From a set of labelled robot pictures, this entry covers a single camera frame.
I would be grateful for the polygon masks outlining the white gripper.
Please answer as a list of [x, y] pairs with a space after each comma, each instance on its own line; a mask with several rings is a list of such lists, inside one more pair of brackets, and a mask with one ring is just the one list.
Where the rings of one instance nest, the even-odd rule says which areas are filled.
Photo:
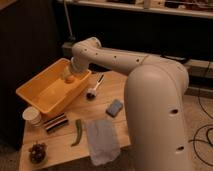
[[88, 62], [85, 59], [73, 57], [70, 61], [70, 68], [65, 67], [61, 73], [61, 79], [66, 80], [71, 73], [83, 73], [88, 69]]

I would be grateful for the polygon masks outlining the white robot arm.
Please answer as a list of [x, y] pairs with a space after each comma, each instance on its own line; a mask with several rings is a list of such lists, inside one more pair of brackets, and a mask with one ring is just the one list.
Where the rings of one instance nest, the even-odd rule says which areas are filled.
[[72, 54], [64, 76], [91, 63], [127, 76], [124, 103], [135, 171], [193, 171], [183, 112], [189, 76], [181, 63], [104, 48], [95, 37], [75, 43]]

